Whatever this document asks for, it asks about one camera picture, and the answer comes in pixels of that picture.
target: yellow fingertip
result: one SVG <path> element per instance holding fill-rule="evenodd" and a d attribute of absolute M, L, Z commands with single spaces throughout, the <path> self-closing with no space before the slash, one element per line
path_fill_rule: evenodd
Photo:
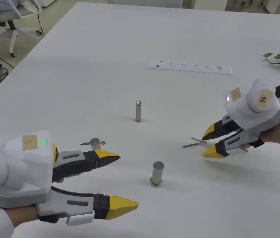
<path fill-rule="evenodd" d="M 202 155 L 206 158 L 216 158 L 216 159 L 224 158 L 224 156 L 216 152 L 215 145 L 212 145 L 209 149 L 204 151 Z"/>
<path fill-rule="evenodd" d="M 110 196 L 110 207 L 106 220 L 111 220 L 138 208 L 139 204 L 137 202 L 130 201 L 123 197 Z"/>
<path fill-rule="evenodd" d="M 55 144 L 53 144 L 53 162 L 54 162 L 54 164 L 56 162 L 56 146 L 55 146 Z"/>
<path fill-rule="evenodd" d="M 207 136 L 208 134 L 210 134 L 211 132 L 214 132 L 214 124 L 210 125 L 208 127 L 208 129 L 206 130 L 206 132 L 204 133 L 203 137 L 204 138 L 205 136 Z"/>
<path fill-rule="evenodd" d="M 108 152 L 105 150 L 95 150 L 95 153 L 97 154 L 97 156 L 101 159 L 104 157 L 120 157 L 120 155 L 112 153 L 112 152 Z"/>

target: number label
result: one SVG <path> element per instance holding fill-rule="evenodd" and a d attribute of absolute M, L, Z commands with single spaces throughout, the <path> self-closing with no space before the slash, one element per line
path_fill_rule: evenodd
<path fill-rule="evenodd" d="M 257 106 L 261 109 L 264 109 L 269 105 L 269 102 L 271 98 L 273 98 L 274 93 L 270 91 L 269 89 L 263 89 L 261 90 L 259 97 L 257 99 Z"/>
<path fill-rule="evenodd" d="M 36 150 L 38 148 L 37 135 L 25 135 L 22 137 L 22 150 Z"/>
<path fill-rule="evenodd" d="M 235 88 L 233 91 L 230 92 L 230 94 L 233 102 L 241 98 L 241 92 L 239 88 Z"/>

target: power strip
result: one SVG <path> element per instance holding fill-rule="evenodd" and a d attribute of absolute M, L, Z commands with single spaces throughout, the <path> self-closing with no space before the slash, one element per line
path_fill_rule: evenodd
<path fill-rule="evenodd" d="M 166 69 L 176 71 L 189 71 L 199 73 L 233 74 L 230 66 L 198 64 L 198 63 L 176 63 L 173 61 L 155 60 L 146 63 L 147 68 Z"/>

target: metal cylinder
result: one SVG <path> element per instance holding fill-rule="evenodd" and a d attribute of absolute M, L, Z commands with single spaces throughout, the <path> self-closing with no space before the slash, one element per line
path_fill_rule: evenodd
<path fill-rule="evenodd" d="M 150 184 L 153 187 L 161 186 L 163 169 L 164 169 L 164 164 L 161 161 L 154 162 L 152 177 L 150 178 Z"/>
<path fill-rule="evenodd" d="M 101 150 L 101 143 L 98 138 L 92 138 L 90 140 L 90 146 L 92 150 Z"/>
<path fill-rule="evenodd" d="M 142 107 L 142 102 L 141 101 L 136 101 L 136 122 L 141 122 L 141 107 Z"/>

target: metal peg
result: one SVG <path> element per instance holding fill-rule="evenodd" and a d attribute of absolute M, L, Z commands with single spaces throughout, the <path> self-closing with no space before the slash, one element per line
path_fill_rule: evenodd
<path fill-rule="evenodd" d="M 161 186 L 163 169 L 164 169 L 164 164 L 161 161 L 154 162 L 152 177 L 150 178 L 150 184 L 152 187 Z"/>
<path fill-rule="evenodd" d="M 205 140 L 200 140 L 200 139 L 197 139 L 195 137 L 191 137 L 191 139 L 193 140 L 196 140 L 198 141 L 198 143 L 194 143 L 194 144 L 189 144 L 189 145 L 183 145 L 182 148 L 189 148 L 189 147 L 193 147 L 193 146 L 197 146 L 197 145 L 204 145 L 204 144 L 207 144 L 208 142 L 205 141 Z"/>
<path fill-rule="evenodd" d="M 136 122 L 141 122 L 141 107 L 142 107 L 142 102 L 141 101 L 136 101 Z"/>
<path fill-rule="evenodd" d="M 92 138 L 90 142 L 82 142 L 80 145 L 90 145 L 92 150 L 101 150 L 101 145 L 106 144 L 106 141 L 100 141 L 98 138 Z"/>

